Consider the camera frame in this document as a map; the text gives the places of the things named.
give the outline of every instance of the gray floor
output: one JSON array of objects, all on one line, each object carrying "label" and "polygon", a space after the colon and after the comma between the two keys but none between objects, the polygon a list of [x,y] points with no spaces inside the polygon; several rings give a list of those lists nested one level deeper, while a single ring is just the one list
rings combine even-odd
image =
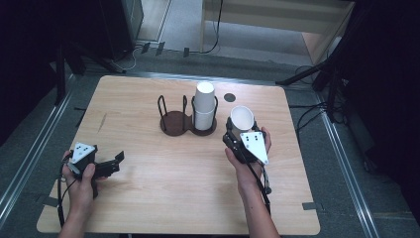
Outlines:
[{"label": "gray floor", "polygon": [[[172,0],[171,9],[161,36],[161,40],[166,42],[167,49],[181,50],[184,47],[191,47],[193,51],[194,46],[198,47],[198,45],[194,45],[197,44],[194,41],[194,38],[198,39],[197,32],[188,30],[187,32],[190,35],[187,36],[185,32],[179,30],[185,27],[185,24],[179,24],[180,22],[177,21],[177,24],[170,25],[170,23],[176,22],[171,20],[171,18],[176,15],[178,17],[182,16],[179,11],[185,9],[185,6],[181,7],[181,5],[177,4],[185,3],[195,6],[196,2],[200,1]],[[192,21],[188,21],[188,24],[190,24],[188,29],[196,29],[197,27]],[[212,30],[211,24],[208,23],[207,30]],[[236,39],[229,39],[222,34],[223,31],[229,32],[226,29],[227,27],[236,28],[238,31],[243,28],[242,26],[221,25],[221,38],[219,41],[221,45],[219,52],[213,54],[214,56],[191,55],[188,58],[184,58],[182,53],[163,52],[161,56],[156,57],[155,49],[150,49],[146,54],[140,54],[140,51],[136,51],[134,55],[137,63],[133,69],[128,70],[128,75],[180,77],[181,74],[184,77],[194,79],[213,77],[216,80],[236,80],[240,83],[273,85],[275,80],[289,78],[301,69],[298,68],[299,66],[310,63],[309,56],[303,51],[304,46],[299,44],[298,41],[292,41],[276,48],[257,48],[256,51],[252,50],[253,52],[245,53],[244,49],[255,49],[253,48],[255,46],[253,44],[255,37],[249,36],[246,38],[246,34],[244,34],[241,37],[241,41],[237,42]],[[256,31],[259,30],[267,33],[273,31],[256,29]],[[276,34],[291,34],[294,39],[297,39],[299,36],[298,33],[289,32],[277,32]],[[229,53],[221,55],[221,53],[224,54],[226,48],[230,48],[227,51]],[[272,54],[270,49],[283,50]],[[72,77],[68,81],[69,95],[71,97],[69,97],[68,104],[63,105],[62,116],[54,124],[54,130],[51,131],[47,140],[45,140],[37,156],[26,158],[44,123],[48,121],[51,112],[56,110],[53,107],[54,90],[40,102],[38,107],[21,123],[9,140],[0,148],[0,162],[2,165],[0,167],[2,175],[0,191],[2,195],[6,193],[6,189],[12,182],[20,164],[24,163],[26,159],[28,161],[36,161],[33,170],[27,172],[27,180],[23,181],[25,185],[22,187],[22,191],[18,192],[20,194],[18,199],[13,201],[14,206],[12,206],[10,213],[6,214],[6,216],[2,214],[2,218],[6,217],[7,219],[0,222],[0,237],[56,236],[56,234],[42,234],[37,231],[36,224],[43,206],[38,204],[36,200],[40,195],[50,193],[59,167],[58,160],[62,152],[68,149],[77,131],[75,125],[79,121],[82,112],[73,108],[87,107],[99,78],[104,74],[109,74],[90,60],[87,60],[86,63],[88,72],[84,76]],[[134,61],[128,56],[126,59],[119,61],[118,64],[123,67],[130,67],[134,64]],[[310,105],[317,102],[316,93],[310,89],[310,84],[298,82],[292,86],[285,87],[285,89],[289,104]],[[290,110],[293,122],[297,123],[306,109]],[[344,125],[335,125],[335,128],[338,131],[347,159],[355,174],[358,186],[362,190],[380,237],[419,237],[419,226],[407,208],[399,192],[398,185],[387,177],[373,176],[366,173],[362,163],[362,154],[358,150],[349,129]],[[321,232],[316,237],[366,236],[323,119],[318,117],[305,127],[299,135],[301,139],[301,153],[313,197],[323,207],[323,209],[318,210]],[[87,237],[118,237],[118,235],[88,234]]]}]

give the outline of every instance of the white cup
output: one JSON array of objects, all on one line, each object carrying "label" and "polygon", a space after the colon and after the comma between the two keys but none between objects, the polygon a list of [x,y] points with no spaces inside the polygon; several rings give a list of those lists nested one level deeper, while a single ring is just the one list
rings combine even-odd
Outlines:
[{"label": "white cup", "polygon": [[240,141],[241,133],[249,132],[254,126],[254,114],[246,106],[236,106],[231,111],[232,133]]},{"label": "white cup", "polygon": [[198,82],[194,97],[195,111],[207,113],[213,111],[215,106],[213,84],[207,81]]},{"label": "white cup", "polygon": [[199,112],[195,111],[195,114],[192,117],[192,123],[194,124],[195,129],[200,131],[205,131],[211,128],[214,118],[214,108],[210,112]]}]

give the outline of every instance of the person's left hand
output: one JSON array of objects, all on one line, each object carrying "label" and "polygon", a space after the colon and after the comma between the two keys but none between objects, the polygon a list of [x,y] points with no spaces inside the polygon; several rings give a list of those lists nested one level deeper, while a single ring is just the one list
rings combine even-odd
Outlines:
[{"label": "person's left hand", "polygon": [[76,219],[78,222],[85,223],[93,211],[93,189],[91,185],[92,177],[95,174],[95,165],[89,164],[83,172],[82,180],[74,178],[68,166],[62,168],[62,175],[67,183],[68,194],[70,197],[70,210],[67,220]]}]

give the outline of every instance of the black cord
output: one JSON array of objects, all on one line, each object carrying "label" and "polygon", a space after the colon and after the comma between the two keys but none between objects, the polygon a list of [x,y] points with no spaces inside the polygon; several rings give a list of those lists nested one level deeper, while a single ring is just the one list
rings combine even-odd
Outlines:
[{"label": "black cord", "polygon": [[256,180],[257,180],[257,186],[259,187],[259,189],[260,189],[260,191],[262,193],[262,199],[264,201],[265,208],[268,211],[268,214],[271,214],[271,210],[270,210],[270,207],[269,207],[270,206],[270,202],[269,202],[268,196],[266,195],[266,190],[265,190],[265,187],[263,186],[263,183],[262,183],[261,179],[257,176],[257,173],[254,171],[253,167],[251,166],[251,164],[247,160],[247,158],[244,156],[244,154],[242,153],[242,151],[239,150],[239,152],[241,153],[241,156],[244,159],[244,161],[246,162],[246,164],[247,164],[248,168],[250,169],[251,173],[253,173],[254,177],[256,178]]},{"label": "black cord", "polygon": [[219,18],[217,20],[217,27],[216,27],[216,42],[214,43],[214,46],[210,51],[203,52],[201,54],[211,53],[216,48],[217,44],[219,44],[219,26],[220,26],[220,18],[222,16],[222,7],[223,7],[223,0],[220,1]]},{"label": "black cord", "polygon": [[64,193],[62,194],[62,198],[61,200],[64,200],[65,194],[68,192],[68,190],[70,189],[70,187],[76,182],[76,178],[74,179],[74,181],[71,182],[71,184],[65,189]]},{"label": "black cord", "polygon": [[59,174],[57,176],[56,182],[57,182],[57,199],[58,199],[58,203],[56,206],[56,210],[58,212],[58,220],[59,220],[59,225],[62,227],[64,225],[64,212],[62,211],[62,196],[61,196],[61,178],[62,178],[62,169],[64,168],[64,163],[61,164],[61,166],[59,167]]}]

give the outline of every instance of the dark wooden cup holder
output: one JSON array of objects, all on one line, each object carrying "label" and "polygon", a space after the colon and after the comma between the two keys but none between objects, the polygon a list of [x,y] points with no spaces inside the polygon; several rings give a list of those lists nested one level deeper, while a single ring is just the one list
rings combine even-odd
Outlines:
[{"label": "dark wooden cup holder", "polygon": [[[169,111],[166,110],[166,104],[164,102],[164,97],[161,95],[157,100],[157,108],[160,114],[160,128],[168,136],[180,136],[186,131],[191,131],[197,136],[208,136],[216,130],[217,121],[216,121],[216,112],[217,106],[219,104],[217,97],[214,97],[216,100],[216,106],[214,108],[213,122],[211,127],[208,130],[200,131],[194,127],[193,116],[195,114],[194,107],[194,97],[191,99],[192,104],[192,115],[187,116],[185,114],[185,108],[187,105],[187,99],[184,95],[182,98],[182,111]],[[161,112],[160,104],[163,102],[164,114]]]}]

